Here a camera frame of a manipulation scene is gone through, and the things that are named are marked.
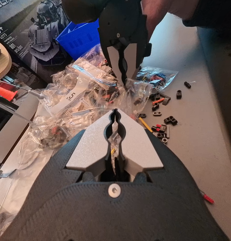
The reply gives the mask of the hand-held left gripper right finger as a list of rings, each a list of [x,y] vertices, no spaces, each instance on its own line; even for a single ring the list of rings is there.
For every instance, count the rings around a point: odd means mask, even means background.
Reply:
[[[138,173],[162,169],[162,161],[146,130],[120,109],[116,109],[116,121],[121,137],[119,154],[125,161],[124,170],[135,177]]]

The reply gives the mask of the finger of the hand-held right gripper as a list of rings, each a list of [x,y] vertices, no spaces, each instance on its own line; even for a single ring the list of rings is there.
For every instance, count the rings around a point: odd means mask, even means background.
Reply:
[[[125,80],[123,81],[124,86],[126,85],[127,79],[132,79],[136,76],[138,68],[137,63],[137,43],[123,43],[123,54],[125,60]]]
[[[116,75],[117,80],[124,86],[125,84],[122,81],[122,73],[119,69],[119,52],[113,46],[107,47],[107,51],[109,54],[111,68]]]

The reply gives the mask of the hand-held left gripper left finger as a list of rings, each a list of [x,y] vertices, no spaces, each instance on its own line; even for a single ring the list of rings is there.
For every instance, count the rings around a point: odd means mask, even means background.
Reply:
[[[95,177],[103,172],[114,176],[109,138],[113,134],[115,113],[115,109],[110,110],[86,128],[66,164],[67,169],[91,172]]]

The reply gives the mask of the scattered loose lego pieces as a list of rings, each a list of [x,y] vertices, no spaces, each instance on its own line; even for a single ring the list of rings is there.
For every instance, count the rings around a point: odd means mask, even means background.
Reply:
[[[171,136],[171,130],[176,126],[177,134],[175,139],[179,140],[185,132],[182,126],[189,120],[185,104],[185,85],[169,87],[169,90],[162,93],[152,93],[144,97],[144,101],[138,103],[138,111],[133,114],[136,122],[143,126],[149,133],[154,134],[163,143],[167,143]]]

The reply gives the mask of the red grey lego pin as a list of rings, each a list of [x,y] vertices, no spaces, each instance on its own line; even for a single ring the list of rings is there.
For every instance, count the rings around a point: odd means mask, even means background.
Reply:
[[[214,204],[214,200],[210,198],[206,193],[204,193],[202,190],[199,190],[203,199],[206,200],[210,204]]]

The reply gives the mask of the black lego set box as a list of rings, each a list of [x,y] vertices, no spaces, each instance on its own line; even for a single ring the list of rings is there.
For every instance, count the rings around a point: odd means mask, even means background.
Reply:
[[[0,43],[39,78],[52,82],[72,58],[57,38],[70,23],[61,0],[0,0]]]

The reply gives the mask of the person's right hand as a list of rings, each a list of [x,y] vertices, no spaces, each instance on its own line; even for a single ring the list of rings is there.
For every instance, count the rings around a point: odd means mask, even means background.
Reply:
[[[182,20],[190,19],[199,0],[142,0],[143,13],[147,15],[148,38],[167,13]]]

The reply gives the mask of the bluish clear plastic bag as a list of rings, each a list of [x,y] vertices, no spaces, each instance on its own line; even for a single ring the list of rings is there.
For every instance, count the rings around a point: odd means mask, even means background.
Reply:
[[[80,64],[84,61],[89,62],[91,65],[100,68],[101,63],[105,60],[104,54],[100,44],[95,45],[93,48],[88,50],[86,53],[81,55],[74,64]]]

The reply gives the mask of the small zip bag colourful parts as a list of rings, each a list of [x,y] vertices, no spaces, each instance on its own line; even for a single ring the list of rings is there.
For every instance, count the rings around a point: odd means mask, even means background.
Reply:
[[[150,83],[154,89],[164,91],[178,73],[178,71],[146,66],[139,69],[136,80]]]

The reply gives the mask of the blue plastic bin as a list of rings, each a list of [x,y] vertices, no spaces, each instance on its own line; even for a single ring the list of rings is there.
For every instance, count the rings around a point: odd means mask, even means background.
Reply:
[[[75,24],[70,22],[56,38],[56,41],[74,60],[77,60],[100,43],[98,28],[98,19],[91,23]]]

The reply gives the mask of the clear bag red black parts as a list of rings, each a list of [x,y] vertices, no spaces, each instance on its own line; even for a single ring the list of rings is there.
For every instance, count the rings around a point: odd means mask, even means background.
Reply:
[[[39,150],[58,150],[85,129],[85,124],[78,116],[49,118],[31,124],[30,133]]]

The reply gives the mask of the numbered clear plastic bag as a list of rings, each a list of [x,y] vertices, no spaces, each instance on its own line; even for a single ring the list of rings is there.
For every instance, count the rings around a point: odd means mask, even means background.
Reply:
[[[52,83],[38,90],[44,96],[39,102],[51,117],[114,103],[124,91],[114,76],[88,61],[74,62],[51,77]]]

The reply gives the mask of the white tapered rod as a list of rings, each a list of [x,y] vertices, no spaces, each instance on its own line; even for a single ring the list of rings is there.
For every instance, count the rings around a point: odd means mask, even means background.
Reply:
[[[9,109],[8,107],[5,107],[5,106],[2,105],[1,103],[0,103],[0,108],[2,108],[3,110],[5,110],[5,111],[11,113],[12,115],[15,115],[15,116],[17,116],[17,117],[23,119],[23,120],[26,121],[27,123],[32,124],[32,121],[30,121],[30,120],[26,119],[25,117],[19,115],[18,113],[16,113],[15,111]]]

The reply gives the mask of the empty clear plastic bag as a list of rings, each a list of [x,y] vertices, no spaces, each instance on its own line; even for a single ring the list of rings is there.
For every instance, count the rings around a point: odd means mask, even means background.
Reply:
[[[22,207],[37,176],[56,153],[55,150],[39,150],[32,160],[25,160],[20,147],[16,147],[9,155],[1,170],[9,173],[7,178],[0,179],[0,214],[14,216]]]

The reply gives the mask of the black perforated board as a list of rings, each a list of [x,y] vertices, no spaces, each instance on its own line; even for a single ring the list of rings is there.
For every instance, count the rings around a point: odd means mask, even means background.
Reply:
[[[231,34],[200,27],[197,31],[231,141]]]

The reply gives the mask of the orange plastic object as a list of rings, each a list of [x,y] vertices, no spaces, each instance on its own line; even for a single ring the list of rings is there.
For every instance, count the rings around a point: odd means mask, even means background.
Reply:
[[[8,101],[12,101],[15,98],[17,93],[18,91],[12,92],[10,90],[0,87],[0,96],[7,99]]]

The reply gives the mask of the wooden side table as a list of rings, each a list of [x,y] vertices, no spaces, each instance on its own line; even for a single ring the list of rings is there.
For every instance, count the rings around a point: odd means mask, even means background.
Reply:
[[[0,79],[2,79],[12,66],[12,59],[7,49],[0,43]]]

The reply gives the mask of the metal bracket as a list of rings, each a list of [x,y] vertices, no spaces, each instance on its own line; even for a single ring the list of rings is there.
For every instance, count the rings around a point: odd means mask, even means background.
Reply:
[[[16,170],[17,170],[17,169],[14,169],[13,171],[11,171],[11,172],[9,172],[9,173],[3,173],[3,171],[0,170],[0,179],[9,177],[9,176],[12,175]]]

